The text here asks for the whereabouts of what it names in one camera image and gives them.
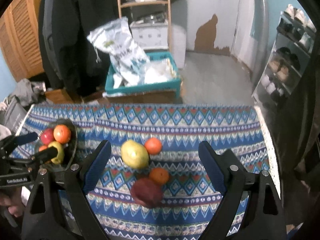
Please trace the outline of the person's left hand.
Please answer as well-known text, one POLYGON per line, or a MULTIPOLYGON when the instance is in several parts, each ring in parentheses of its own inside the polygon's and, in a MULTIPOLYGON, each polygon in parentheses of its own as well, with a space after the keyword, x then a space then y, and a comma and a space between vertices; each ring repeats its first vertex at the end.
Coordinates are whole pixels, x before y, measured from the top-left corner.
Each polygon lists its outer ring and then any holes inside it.
POLYGON ((15 217, 21 217, 25 208, 22 203, 21 190, 20 187, 14 188, 11 196, 3 192, 0 194, 1 206, 6 207, 9 213, 15 217))

